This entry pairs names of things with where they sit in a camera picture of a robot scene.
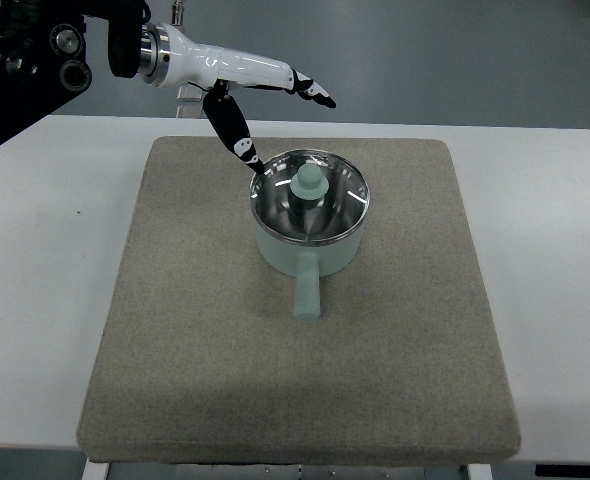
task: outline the stainless steel lid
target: stainless steel lid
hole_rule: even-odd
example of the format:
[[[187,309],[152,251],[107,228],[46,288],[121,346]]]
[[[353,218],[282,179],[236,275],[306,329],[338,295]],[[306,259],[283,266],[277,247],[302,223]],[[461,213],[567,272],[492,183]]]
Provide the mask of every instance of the stainless steel lid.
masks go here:
[[[323,182],[328,181],[327,190],[316,180],[309,185],[309,176],[315,176],[309,164],[319,167]],[[298,175],[303,165],[307,167]],[[312,194],[317,198],[309,199],[300,185],[309,193],[319,192]],[[297,245],[322,246],[359,228],[370,192],[359,170],[344,158],[320,150],[293,150],[273,157],[265,164],[264,174],[253,177],[250,203],[255,220],[272,236]]]

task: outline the pot rim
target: pot rim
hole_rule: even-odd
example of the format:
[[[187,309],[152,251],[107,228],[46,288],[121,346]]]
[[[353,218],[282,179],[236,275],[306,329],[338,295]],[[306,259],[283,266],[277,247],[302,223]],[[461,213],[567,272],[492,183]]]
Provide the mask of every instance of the pot rim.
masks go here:
[[[364,178],[364,175],[362,174],[362,172],[355,165],[353,165],[351,162],[346,160],[341,155],[338,155],[338,154],[332,153],[332,152],[328,152],[326,150],[319,150],[316,148],[297,148],[294,150],[286,150],[282,153],[272,156],[265,163],[265,165],[268,167],[268,165],[270,165],[274,161],[276,161],[286,155],[295,155],[295,154],[316,154],[316,155],[321,155],[321,156],[326,156],[326,157],[331,156],[331,157],[335,157],[335,158],[341,160],[342,162],[346,163],[350,168],[352,168],[355,171],[355,173],[357,173],[360,176],[360,178],[362,179],[362,182],[364,183],[364,186],[366,187],[366,199],[365,199],[364,211],[362,212],[360,217],[357,219],[357,221],[348,230],[345,230],[342,233],[339,233],[339,234],[334,235],[329,238],[322,238],[322,239],[317,239],[317,240],[301,240],[298,238],[293,238],[293,237],[289,237],[287,235],[283,235],[283,234],[273,230],[268,225],[266,225],[262,221],[262,219],[259,218],[259,215],[255,211],[255,209],[252,208],[252,197],[251,197],[251,198],[249,198],[250,203],[251,203],[251,213],[253,214],[253,218],[255,219],[255,222],[260,227],[262,227],[262,229],[266,233],[268,233],[272,237],[276,238],[277,240],[283,241],[285,243],[290,243],[292,245],[298,245],[301,247],[323,247],[323,246],[327,246],[327,245],[333,245],[333,244],[338,243],[338,242],[346,239],[347,237],[351,236],[364,223],[364,220],[366,219],[366,213],[368,212],[368,207],[371,204],[371,189],[369,188],[368,183],[366,182],[366,179]],[[255,183],[257,182],[259,177],[260,177],[260,175],[257,173],[255,175],[253,175],[253,178],[251,179],[251,183],[250,183],[250,187],[249,187],[249,196],[252,195],[253,186],[255,185]]]

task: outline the gray cushion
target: gray cushion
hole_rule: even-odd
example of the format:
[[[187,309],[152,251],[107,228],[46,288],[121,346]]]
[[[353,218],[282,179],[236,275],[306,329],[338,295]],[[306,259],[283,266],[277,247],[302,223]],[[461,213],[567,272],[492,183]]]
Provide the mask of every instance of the gray cushion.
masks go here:
[[[257,139],[338,153],[371,188],[322,318],[255,246],[250,169],[215,138],[151,151],[78,440],[93,461],[488,463],[519,430],[445,144]]]

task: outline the white table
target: white table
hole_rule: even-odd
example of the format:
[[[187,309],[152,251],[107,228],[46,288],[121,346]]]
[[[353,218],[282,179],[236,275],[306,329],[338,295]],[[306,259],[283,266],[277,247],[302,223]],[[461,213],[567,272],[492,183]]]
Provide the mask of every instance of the white table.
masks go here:
[[[590,131],[250,128],[446,142],[520,422],[514,460],[590,463]],[[204,120],[52,116],[0,147],[0,446],[76,448],[141,174],[165,135],[213,131]]]

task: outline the mint green saucepan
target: mint green saucepan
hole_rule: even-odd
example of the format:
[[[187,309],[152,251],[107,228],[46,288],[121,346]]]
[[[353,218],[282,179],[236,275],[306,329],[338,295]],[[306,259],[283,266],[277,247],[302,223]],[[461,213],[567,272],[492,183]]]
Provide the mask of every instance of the mint green saucepan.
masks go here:
[[[296,277],[295,316],[316,321],[319,278],[350,263],[370,203],[366,181],[338,155],[293,150],[273,157],[251,181],[257,246],[266,261]]]

